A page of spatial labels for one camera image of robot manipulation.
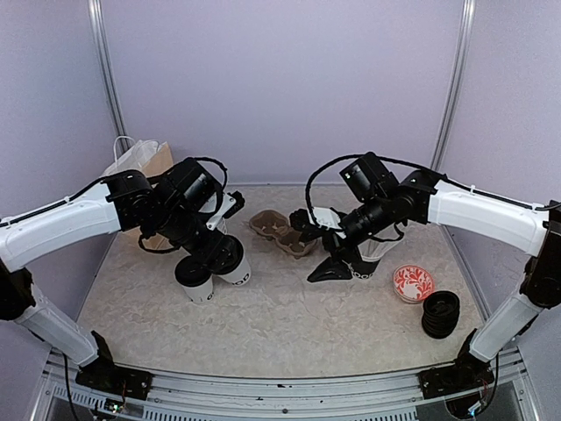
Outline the stack of white paper cups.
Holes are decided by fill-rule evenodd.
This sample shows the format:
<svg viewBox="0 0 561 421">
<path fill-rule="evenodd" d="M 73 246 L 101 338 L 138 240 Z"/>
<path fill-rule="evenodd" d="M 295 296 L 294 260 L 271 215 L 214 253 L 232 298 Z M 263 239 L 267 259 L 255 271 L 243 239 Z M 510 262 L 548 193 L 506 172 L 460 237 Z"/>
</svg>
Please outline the stack of white paper cups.
<svg viewBox="0 0 561 421">
<path fill-rule="evenodd" d="M 233 236 L 233 239 L 235 242 L 233 262 L 218 272 L 217 277 L 233 286 L 239 287 L 249 282 L 252 270 L 245 256 L 242 242 L 235 236 Z"/>
</svg>

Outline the black cup lid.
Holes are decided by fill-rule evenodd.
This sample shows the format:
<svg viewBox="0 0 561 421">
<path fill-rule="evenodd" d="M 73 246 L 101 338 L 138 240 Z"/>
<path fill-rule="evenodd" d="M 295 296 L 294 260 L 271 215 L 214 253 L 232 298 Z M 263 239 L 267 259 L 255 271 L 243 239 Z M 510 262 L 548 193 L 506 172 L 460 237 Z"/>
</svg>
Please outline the black cup lid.
<svg viewBox="0 0 561 421">
<path fill-rule="evenodd" d="M 211 279 L 212 273 L 198 263 L 193 256 L 181 259 L 174 269 L 175 280 L 183 287 L 202 286 Z"/>
</svg>

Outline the single white paper cup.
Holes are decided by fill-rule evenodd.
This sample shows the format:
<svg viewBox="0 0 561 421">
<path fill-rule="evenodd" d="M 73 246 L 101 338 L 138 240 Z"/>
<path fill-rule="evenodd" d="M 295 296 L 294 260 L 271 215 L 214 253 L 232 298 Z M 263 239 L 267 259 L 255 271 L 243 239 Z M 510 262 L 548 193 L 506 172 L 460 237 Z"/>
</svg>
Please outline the single white paper cup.
<svg viewBox="0 0 561 421">
<path fill-rule="evenodd" d="M 181 287 L 192 303 L 207 303 L 214 297 L 214 283 L 211 277 L 198 285 L 182 285 Z"/>
</svg>

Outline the brown cardboard cup carrier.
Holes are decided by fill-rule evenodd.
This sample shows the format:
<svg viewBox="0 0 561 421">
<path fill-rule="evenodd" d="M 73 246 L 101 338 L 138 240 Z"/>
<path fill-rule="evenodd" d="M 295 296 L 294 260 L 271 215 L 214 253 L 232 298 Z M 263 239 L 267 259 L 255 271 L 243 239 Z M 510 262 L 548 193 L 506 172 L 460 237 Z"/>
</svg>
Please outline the brown cardboard cup carrier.
<svg viewBox="0 0 561 421">
<path fill-rule="evenodd" d="M 289 219 L 276 210 L 262 210 L 249 219 L 250 228 L 295 259 L 311 254 L 318 246 L 318 240 L 304 242 L 301 232 L 294 229 Z"/>
</svg>

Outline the stack of black cup lids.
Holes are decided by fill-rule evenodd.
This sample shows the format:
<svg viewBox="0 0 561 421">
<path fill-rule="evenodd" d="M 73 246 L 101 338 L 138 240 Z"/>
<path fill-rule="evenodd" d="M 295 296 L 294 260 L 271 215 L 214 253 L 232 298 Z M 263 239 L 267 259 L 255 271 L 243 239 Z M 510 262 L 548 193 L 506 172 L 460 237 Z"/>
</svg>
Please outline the stack of black cup lids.
<svg viewBox="0 0 561 421">
<path fill-rule="evenodd" d="M 460 314 L 458 296 L 448 290 L 436 291 L 423 301 L 422 328 L 433 339 L 444 339 L 455 330 Z"/>
</svg>

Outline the brown paper bag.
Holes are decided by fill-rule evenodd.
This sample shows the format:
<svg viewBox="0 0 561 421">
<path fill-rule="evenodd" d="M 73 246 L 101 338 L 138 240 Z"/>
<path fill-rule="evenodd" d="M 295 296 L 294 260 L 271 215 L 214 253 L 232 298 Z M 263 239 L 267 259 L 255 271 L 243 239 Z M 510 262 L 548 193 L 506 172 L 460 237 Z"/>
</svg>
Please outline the brown paper bag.
<svg viewBox="0 0 561 421">
<path fill-rule="evenodd" d="M 152 177 L 165 173 L 173 164 L 171 148 L 167 142 L 119 136 L 113 143 L 113 162 L 103 171 L 102 176 L 135 169 L 146 177 Z"/>
</svg>

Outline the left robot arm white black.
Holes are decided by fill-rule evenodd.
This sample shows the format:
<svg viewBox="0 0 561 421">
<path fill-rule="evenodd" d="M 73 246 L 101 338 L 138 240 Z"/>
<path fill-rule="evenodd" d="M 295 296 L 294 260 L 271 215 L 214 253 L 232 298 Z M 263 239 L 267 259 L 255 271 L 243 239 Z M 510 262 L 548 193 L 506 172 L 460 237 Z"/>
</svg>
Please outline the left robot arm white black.
<svg viewBox="0 0 561 421">
<path fill-rule="evenodd" d="M 72 196 L 3 221 L 1 318 L 62 351 L 101 388 L 116 389 L 123 372 L 104 338 L 48 302 L 26 265 L 85 239 L 139 229 L 140 242 L 159 234 L 171 252 L 188 252 L 176 269 L 185 287 L 208 296 L 209 283 L 192 277 L 199 273 L 236 286 L 247 283 L 252 272 L 242 243 L 218 228 L 245 199 L 226 192 L 226 183 L 205 169 L 205 161 L 189 157 L 152 177 L 135 169 L 107 175 Z"/>
</svg>

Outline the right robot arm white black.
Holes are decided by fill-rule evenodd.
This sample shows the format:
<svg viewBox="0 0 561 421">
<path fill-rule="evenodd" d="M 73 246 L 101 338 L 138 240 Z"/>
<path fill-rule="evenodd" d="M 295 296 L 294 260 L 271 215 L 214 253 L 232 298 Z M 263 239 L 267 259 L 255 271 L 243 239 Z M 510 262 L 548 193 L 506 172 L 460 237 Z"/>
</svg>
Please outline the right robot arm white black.
<svg viewBox="0 0 561 421">
<path fill-rule="evenodd" d="M 359 245 L 377 240 L 389 226 L 414 221 L 450 226 L 513 246 L 529 256 L 517 292 L 465 340 L 448 371 L 456 389 L 467 389 L 490 361 L 545 309 L 560 304 L 560 204 L 518 202 L 453 181 L 447 175 L 412 164 L 397 180 L 389 159 L 373 152 L 350 154 L 340 176 L 360 206 L 347 214 L 315 208 L 305 196 L 300 231 L 305 241 L 319 238 L 329 253 L 309 282 L 348 280 L 362 261 Z"/>
</svg>

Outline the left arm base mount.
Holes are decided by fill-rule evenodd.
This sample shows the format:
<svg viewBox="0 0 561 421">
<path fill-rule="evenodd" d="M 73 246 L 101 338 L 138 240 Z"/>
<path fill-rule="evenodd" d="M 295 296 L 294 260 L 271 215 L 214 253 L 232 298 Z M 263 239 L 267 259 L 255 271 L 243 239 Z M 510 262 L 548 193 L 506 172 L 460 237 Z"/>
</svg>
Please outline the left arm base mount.
<svg viewBox="0 0 561 421">
<path fill-rule="evenodd" d="M 145 401 L 153 382 L 153 374 L 134 368 L 116 365 L 106 340 L 97 332 L 91 332 L 96 342 L 96 357 L 80 366 L 75 382 L 102 392 Z"/>
</svg>

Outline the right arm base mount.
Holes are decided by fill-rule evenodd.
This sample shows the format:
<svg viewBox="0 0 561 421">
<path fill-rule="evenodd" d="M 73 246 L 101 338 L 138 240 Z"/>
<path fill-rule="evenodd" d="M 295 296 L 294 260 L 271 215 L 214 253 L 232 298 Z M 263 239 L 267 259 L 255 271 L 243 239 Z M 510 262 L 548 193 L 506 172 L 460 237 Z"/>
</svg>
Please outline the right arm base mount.
<svg viewBox="0 0 561 421">
<path fill-rule="evenodd" d="M 476 331 L 467 336 L 451 364 L 429 368 L 417 375 L 424 399 L 476 389 L 495 381 L 491 363 L 478 360 L 469 352 Z"/>
</svg>

